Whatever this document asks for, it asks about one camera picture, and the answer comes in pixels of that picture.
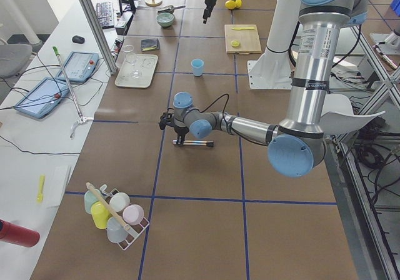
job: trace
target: keyboard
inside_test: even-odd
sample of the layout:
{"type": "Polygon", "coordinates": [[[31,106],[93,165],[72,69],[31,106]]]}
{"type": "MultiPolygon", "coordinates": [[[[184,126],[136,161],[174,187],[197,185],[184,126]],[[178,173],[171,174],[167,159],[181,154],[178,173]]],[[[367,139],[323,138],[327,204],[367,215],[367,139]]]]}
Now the keyboard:
{"type": "Polygon", "coordinates": [[[114,27],[114,9],[112,2],[97,3],[96,15],[103,29],[114,27]]]}

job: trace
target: yellow knife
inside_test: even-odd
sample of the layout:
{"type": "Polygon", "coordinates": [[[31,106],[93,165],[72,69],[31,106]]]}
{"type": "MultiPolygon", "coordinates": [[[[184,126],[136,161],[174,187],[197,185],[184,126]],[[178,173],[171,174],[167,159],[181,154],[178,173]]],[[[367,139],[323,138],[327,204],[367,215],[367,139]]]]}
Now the yellow knife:
{"type": "Polygon", "coordinates": [[[44,175],[40,175],[39,178],[39,191],[37,192],[36,202],[42,203],[43,201],[43,186],[44,186],[44,175]]]}
{"type": "Polygon", "coordinates": [[[254,30],[254,27],[231,27],[232,30],[254,30]]]}

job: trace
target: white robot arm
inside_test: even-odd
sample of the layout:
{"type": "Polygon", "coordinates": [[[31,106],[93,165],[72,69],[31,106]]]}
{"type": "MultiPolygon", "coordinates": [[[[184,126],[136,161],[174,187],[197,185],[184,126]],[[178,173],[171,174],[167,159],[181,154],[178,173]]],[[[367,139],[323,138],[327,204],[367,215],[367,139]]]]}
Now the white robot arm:
{"type": "Polygon", "coordinates": [[[180,92],[174,97],[174,114],[165,112],[161,117],[161,128],[173,126],[181,142],[188,131],[198,139],[213,129],[240,135],[268,146],[269,160],[281,174],[307,174],[325,155],[320,118],[339,31],[364,22],[367,3],[368,0],[301,0],[299,56],[286,118],[278,125],[223,112],[201,113],[193,106],[190,94],[180,92]]]}

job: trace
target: gray chair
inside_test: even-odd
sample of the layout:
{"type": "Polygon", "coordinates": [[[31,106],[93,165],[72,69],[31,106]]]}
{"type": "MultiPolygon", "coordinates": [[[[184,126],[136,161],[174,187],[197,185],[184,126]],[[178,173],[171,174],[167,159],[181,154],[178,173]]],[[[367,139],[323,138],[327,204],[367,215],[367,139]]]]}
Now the gray chair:
{"type": "Polygon", "coordinates": [[[0,77],[10,78],[18,74],[31,57],[32,46],[28,44],[7,44],[0,39],[0,77]]]}

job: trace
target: wooden cutting board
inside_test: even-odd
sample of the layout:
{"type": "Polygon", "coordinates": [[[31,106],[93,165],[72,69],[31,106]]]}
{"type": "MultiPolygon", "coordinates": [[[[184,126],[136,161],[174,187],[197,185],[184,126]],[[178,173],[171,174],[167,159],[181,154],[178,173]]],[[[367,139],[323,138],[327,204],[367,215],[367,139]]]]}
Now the wooden cutting board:
{"type": "Polygon", "coordinates": [[[260,38],[256,25],[237,24],[225,25],[225,48],[228,54],[232,53],[261,53],[260,38]],[[233,30],[232,27],[254,27],[253,30],[233,30]],[[231,41],[240,41],[239,47],[232,47],[231,41]]]}

